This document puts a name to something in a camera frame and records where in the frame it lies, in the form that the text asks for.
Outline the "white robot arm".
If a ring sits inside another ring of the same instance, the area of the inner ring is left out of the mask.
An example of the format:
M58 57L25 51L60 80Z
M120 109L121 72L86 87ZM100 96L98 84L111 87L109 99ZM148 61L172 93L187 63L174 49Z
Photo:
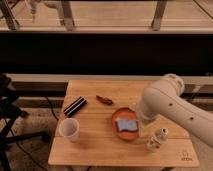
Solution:
M135 107L136 116L150 123L161 114L213 148L213 114L182 99L184 90L181 77L164 75L143 89Z

